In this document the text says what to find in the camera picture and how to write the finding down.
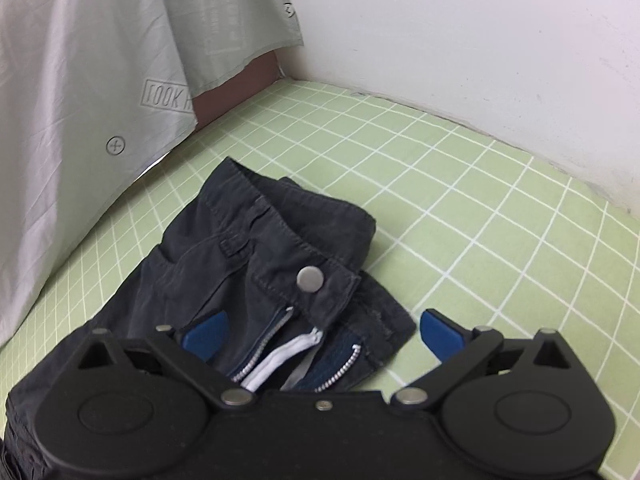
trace brown panel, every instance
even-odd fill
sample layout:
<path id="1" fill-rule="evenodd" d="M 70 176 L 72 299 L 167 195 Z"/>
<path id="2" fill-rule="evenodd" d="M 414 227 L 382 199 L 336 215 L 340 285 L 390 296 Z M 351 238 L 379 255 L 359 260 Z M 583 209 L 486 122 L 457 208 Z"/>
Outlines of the brown panel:
<path id="1" fill-rule="evenodd" d="M 241 73 L 222 85 L 193 99 L 193 111 L 198 118 L 195 131 L 227 113 L 249 97 L 264 90 L 280 76 L 273 51 L 262 54 L 249 63 Z"/>

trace circular cross symbol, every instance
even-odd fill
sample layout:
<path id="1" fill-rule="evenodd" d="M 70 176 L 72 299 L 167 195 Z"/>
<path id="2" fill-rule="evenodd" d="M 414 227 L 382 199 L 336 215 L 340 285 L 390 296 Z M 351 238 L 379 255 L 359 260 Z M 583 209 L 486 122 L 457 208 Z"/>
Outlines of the circular cross symbol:
<path id="1" fill-rule="evenodd" d="M 287 15 L 288 18 L 293 16 L 296 13 L 296 9 L 293 8 L 293 4 L 289 2 L 284 4 L 284 13 Z"/>
<path id="2" fill-rule="evenodd" d="M 124 151 L 124 139 L 116 135 L 107 141 L 107 153 L 109 155 L 119 155 Z"/>

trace blue gripper pad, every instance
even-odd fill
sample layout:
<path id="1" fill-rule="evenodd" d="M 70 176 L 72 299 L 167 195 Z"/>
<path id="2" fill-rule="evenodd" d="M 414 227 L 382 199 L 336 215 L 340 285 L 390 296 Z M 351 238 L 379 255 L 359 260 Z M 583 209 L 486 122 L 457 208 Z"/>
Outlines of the blue gripper pad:
<path id="1" fill-rule="evenodd" d="M 463 335 L 447 326 L 428 310 L 420 316 L 420 337 L 441 362 L 465 347 Z"/>
<path id="2" fill-rule="evenodd" d="M 206 362 L 220 350 L 228 333 L 229 318 L 222 311 L 191 328 L 182 337 L 180 345 Z"/>

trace printed logo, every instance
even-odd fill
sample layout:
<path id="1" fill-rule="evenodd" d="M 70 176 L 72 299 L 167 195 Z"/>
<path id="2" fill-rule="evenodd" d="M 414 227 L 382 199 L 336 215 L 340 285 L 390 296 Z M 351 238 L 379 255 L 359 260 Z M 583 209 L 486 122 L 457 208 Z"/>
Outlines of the printed logo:
<path id="1" fill-rule="evenodd" d="M 171 110 L 172 112 L 186 114 L 193 112 L 191 95 L 187 85 L 156 81 L 155 79 L 147 79 L 145 81 L 140 104 L 160 110 Z"/>
<path id="2" fill-rule="evenodd" d="M 109 155 L 119 155 L 124 151 L 124 138 L 116 135 L 107 140 L 107 153 Z"/>
<path id="3" fill-rule="evenodd" d="M 284 13 L 288 18 L 296 13 L 296 9 L 293 8 L 293 4 L 291 2 L 287 2 L 286 4 L 284 4 Z"/>

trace white wall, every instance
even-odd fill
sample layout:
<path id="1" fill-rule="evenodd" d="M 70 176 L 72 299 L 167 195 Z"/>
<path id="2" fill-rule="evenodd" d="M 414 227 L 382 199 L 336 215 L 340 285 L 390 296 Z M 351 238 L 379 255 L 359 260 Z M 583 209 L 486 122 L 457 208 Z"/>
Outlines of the white wall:
<path id="1" fill-rule="evenodd" d="M 640 215 L 640 0 L 291 0 L 297 77 L 524 148 Z"/>

